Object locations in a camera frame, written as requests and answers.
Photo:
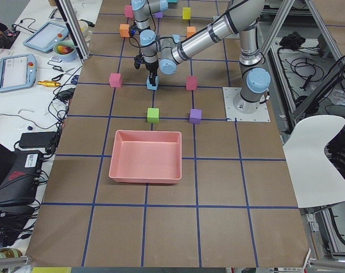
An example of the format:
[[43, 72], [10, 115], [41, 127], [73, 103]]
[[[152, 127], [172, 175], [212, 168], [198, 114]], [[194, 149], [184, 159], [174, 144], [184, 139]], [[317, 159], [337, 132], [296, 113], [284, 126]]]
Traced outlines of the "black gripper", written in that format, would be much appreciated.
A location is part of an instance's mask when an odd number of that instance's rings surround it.
[[156, 86], [156, 78], [158, 75], [158, 62], [155, 61], [153, 63], [145, 63], [145, 67], [149, 71], [148, 83], [152, 86]]

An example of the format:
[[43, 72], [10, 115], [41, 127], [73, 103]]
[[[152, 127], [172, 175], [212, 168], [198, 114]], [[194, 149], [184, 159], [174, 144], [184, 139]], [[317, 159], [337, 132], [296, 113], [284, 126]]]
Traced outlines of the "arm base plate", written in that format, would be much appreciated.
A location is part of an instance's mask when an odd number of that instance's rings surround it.
[[265, 95], [257, 102], [241, 98], [241, 87], [222, 87], [226, 120], [230, 122], [270, 122]]

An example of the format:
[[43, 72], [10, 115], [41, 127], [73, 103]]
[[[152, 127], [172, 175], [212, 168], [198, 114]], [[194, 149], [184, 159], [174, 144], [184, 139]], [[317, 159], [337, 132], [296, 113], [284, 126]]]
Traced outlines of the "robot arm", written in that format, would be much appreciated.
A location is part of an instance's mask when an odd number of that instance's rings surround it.
[[131, 4], [135, 25], [139, 31], [150, 29], [149, 16], [169, 8], [167, 0], [132, 0]]
[[167, 1], [132, 1], [135, 25], [139, 31], [139, 54], [134, 65], [144, 64], [149, 72], [146, 86], [158, 87], [158, 72], [171, 75], [177, 66], [205, 49], [219, 43], [227, 36], [238, 34], [241, 54], [239, 64], [244, 86], [233, 100], [235, 108], [242, 113], [252, 113], [267, 91], [270, 74], [260, 67], [262, 53], [258, 46], [258, 19], [265, 1], [231, 1], [228, 8], [205, 28], [185, 40], [176, 35], [157, 36], [151, 30], [149, 19], [158, 12], [166, 11]]

